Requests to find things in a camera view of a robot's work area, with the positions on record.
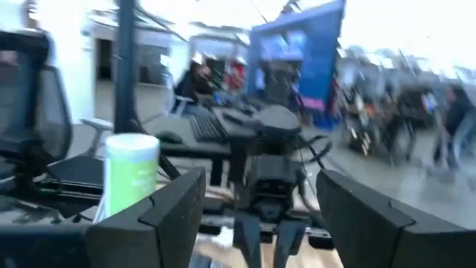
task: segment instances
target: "chair armrest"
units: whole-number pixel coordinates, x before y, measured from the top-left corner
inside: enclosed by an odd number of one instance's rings
[[[114,125],[111,122],[99,118],[81,119],[81,122],[83,122],[83,124],[87,126],[94,128],[95,130],[106,131],[114,129]]]
[[[177,100],[180,100],[180,101],[193,102],[193,100],[192,100],[191,98],[187,98],[187,97],[175,96],[175,98],[176,98]]]

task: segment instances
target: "table leg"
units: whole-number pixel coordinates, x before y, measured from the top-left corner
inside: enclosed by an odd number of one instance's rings
[[[242,182],[245,176],[246,153],[233,153],[228,170],[228,184],[230,182]]]
[[[223,174],[223,161],[221,159],[213,159],[211,164],[210,185],[221,186]]]

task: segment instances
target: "white surface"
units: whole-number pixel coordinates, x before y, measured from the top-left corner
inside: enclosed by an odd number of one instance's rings
[[[179,83],[180,79],[190,64],[190,49],[188,43],[176,41],[170,48],[169,71],[173,77],[173,84]]]
[[[94,50],[92,36],[83,36],[88,24],[89,0],[41,0],[39,26],[54,41],[50,64],[60,70],[71,120],[94,117]]]
[[[17,31],[23,28],[22,3],[0,0],[0,30]]]

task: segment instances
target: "monitor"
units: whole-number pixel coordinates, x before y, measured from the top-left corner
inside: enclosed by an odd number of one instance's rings
[[[344,2],[282,16],[250,33],[246,91],[269,99],[297,93],[308,109],[326,107],[332,85]],[[288,71],[273,65],[286,64]]]

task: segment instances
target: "computer mouse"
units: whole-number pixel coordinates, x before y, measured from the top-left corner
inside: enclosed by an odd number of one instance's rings
[[[170,144],[182,144],[184,141],[181,139],[179,135],[176,133],[173,133],[171,131],[162,131],[159,133],[156,138],[158,138],[160,141],[165,142],[165,143],[170,143]]]

